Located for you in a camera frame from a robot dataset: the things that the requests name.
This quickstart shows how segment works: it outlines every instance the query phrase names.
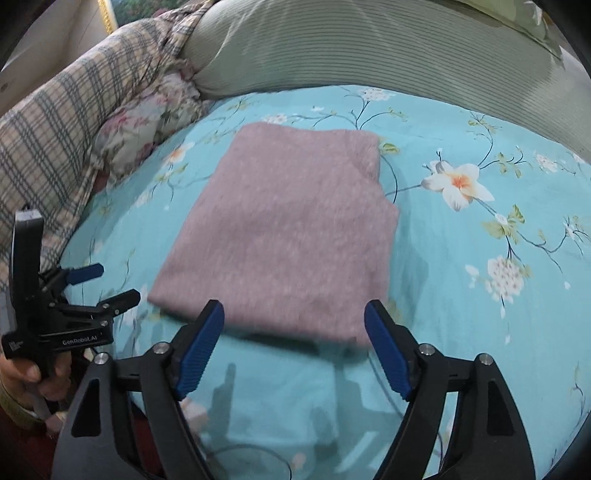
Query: finger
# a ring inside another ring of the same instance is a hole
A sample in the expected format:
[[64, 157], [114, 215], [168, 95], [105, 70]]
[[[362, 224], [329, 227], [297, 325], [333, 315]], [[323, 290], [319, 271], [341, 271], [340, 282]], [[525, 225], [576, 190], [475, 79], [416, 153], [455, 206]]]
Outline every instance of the finger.
[[39, 384], [39, 393], [48, 400], [58, 401], [66, 398], [70, 389], [70, 378], [55, 377]]
[[24, 358], [9, 360], [0, 355], [0, 370], [4, 378], [13, 381], [37, 383], [41, 380], [39, 367]]
[[69, 377], [72, 371], [72, 353], [62, 352], [56, 358], [56, 375]]

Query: picture frame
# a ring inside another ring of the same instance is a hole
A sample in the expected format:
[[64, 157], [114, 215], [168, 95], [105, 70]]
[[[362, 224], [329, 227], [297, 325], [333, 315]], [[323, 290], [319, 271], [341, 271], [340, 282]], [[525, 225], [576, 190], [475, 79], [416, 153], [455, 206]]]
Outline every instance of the picture frame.
[[111, 35], [125, 24], [153, 17], [161, 9], [181, 7], [187, 0], [98, 0], [98, 3], [105, 29]]

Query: blue gripper pad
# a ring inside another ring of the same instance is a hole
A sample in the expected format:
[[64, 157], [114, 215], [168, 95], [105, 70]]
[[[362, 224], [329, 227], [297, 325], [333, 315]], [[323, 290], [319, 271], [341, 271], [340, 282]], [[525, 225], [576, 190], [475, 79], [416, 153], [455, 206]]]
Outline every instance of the blue gripper pad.
[[103, 273], [105, 273], [103, 266], [100, 263], [95, 263], [88, 265], [88, 267], [70, 270], [66, 282], [69, 285], [78, 285], [79, 283], [99, 278]]
[[195, 323], [183, 326], [176, 334], [168, 372], [177, 401], [184, 399], [199, 385], [223, 325], [222, 304], [210, 300]]
[[408, 401], [417, 383], [409, 366], [414, 365], [413, 350], [418, 344], [408, 329], [394, 323], [379, 300], [372, 300], [365, 307], [365, 330], [390, 388]]

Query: blue floral bedsheet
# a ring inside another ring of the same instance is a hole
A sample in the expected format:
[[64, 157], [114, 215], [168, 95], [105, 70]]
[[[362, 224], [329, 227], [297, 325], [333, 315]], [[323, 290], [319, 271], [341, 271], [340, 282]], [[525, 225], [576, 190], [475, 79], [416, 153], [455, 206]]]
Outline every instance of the blue floral bedsheet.
[[[145, 301], [148, 290], [234, 134], [261, 120], [381, 136], [380, 182], [401, 211], [388, 309], [446, 355], [493, 355], [541, 478], [589, 411], [591, 166], [523, 128], [362, 86], [218, 102], [87, 208], [63, 265], [101, 262], [105, 275], [71, 300], [136, 288], [142, 303], [116, 320], [115, 355], [170, 340], [181, 324]], [[405, 409], [372, 357], [260, 335], [224, 335], [191, 398], [207, 411], [212, 468], [231, 479], [287, 479], [289, 469], [295, 479], [372, 479]], [[452, 417], [450, 404], [430, 473]]]

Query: cable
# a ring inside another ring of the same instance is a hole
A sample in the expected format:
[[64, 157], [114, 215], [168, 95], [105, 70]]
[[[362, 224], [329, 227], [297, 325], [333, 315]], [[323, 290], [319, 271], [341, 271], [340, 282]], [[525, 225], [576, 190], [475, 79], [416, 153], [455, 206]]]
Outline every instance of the cable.
[[232, 450], [242, 450], [242, 449], [258, 450], [260, 452], [264, 452], [264, 453], [271, 455], [272, 457], [276, 458], [277, 460], [279, 460], [281, 463], [283, 463], [287, 467], [289, 474], [290, 474], [289, 480], [293, 479], [293, 470], [291, 469], [290, 463], [286, 459], [284, 459], [281, 455], [279, 455], [279, 453], [274, 452], [273, 450], [266, 448], [266, 447], [259, 447], [257, 445], [251, 445], [249, 443], [238, 443], [236, 445], [230, 445], [227, 447], [220, 448], [220, 449], [215, 450], [213, 452], [207, 452], [206, 458], [209, 460], [209, 459], [215, 458], [217, 455], [219, 455], [221, 453], [230, 452]]

